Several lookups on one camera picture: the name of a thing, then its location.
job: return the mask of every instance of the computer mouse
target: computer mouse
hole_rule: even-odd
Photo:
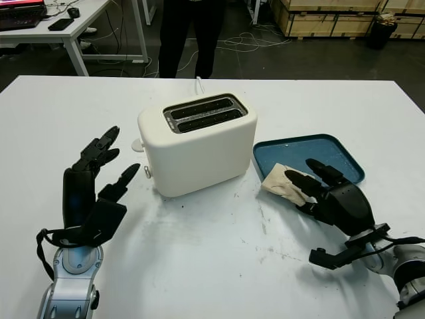
[[[71,18],[78,18],[80,16],[80,10],[78,8],[69,8],[68,14]]]

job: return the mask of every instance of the laptop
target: laptop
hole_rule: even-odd
[[[35,28],[46,13],[44,0],[0,0],[0,31]]]

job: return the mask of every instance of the gray floor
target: gray floor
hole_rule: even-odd
[[[119,27],[121,11],[114,5],[108,11],[113,27]],[[124,11],[128,47],[126,47],[126,36],[123,33],[121,52],[137,54],[139,50],[129,5],[125,5]],[[98,28],[99,32],[92,37],[93,39],[111,33],[106,15],[102,15],[94,23],[94,26]],[[157,70],[160,26],[161,5],[159,5],[152,26],[144,28],[148,54],[152,58],[151,66],[147,69],[148,74]],[[250,17],[242,0],[233,0],[228,4],[220,38],[226,40],[238,37],[240,33],[249,32],[257,39],[273,43],[286,40],[282,35],[269,30],[264,27],[250,27]],[[190,30],[188,38],[193,37],[194,32]],[[235,38],[233,41],[239,42],[240,39]],[[244,42],[250,45],[231,46],[224,42],[219,43],[212,78],[394,80],[425,111],[425,41],[390,41],[381,51],[368,49],[363,40],[304,39],[284,45],[258,47],[255,51],[253,51],[256,48],[253,40],[244,39]],[[93,43],[96,43],[101,53],[114,53],[117,45],[113,36],[93,41]],[[271,44],[263,41],[258,41],[258,43],[260,45]],[[181,68],[190,61],[196,50],[196,41],[188,40],[181,59]],[[196,55],[191,63],[178,73],[177,77],[192,78],[195,63]],[[96,76],[120,76],[122,74],[122,76],[140,77],[144,73],[144,64],[131,62],[125,64],[87,62],[86,65],[90,74],[101,71],[96,73]],[[62,47],[51,50],[47,45],[31,45],[19,55],[0,57],[0,91],[19,74],[76,75],[66,51]]]

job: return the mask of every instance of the toaster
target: toaster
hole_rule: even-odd
[[[147,108],[138,124],[145,170],[160,194],[176,197],[248,169],[257,115],[240,97],[224,93]]]

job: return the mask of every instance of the robotic hand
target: robotic hand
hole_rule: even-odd
[[[328,269],[336,269],[361,259],[378,274],[391,276],[400,293],[395,318],[422,318],[425,311],[425,243],[418,237],[393,239],[387,224],[375,225],[372,209],[362,191],[332,166],[315,159],[305,161],[328,186],[296,171],[285,175],[316,203],[297,208],[318,221],[335,225],[350,236],[347,249],[337,255],[323,248],[310,252],[309,261]]]
[[[95,138],[81,152],[80,159],[65,170],[62,212],[64,229],[43,229],[37,235],[37,255],[53,283],[47,288],[37,318],[90,319],[99,305],[99,292],[93,281],[103,261],[101,244],[109,241],[126,214],[117,201],[126,193],[140,165],[127,168],[118,181],[94,191],[100,168],[120,151],[109,150],[120,129],[114,126],[100,139]],[[59,247],[53,268],[47,263],[42,241]]]

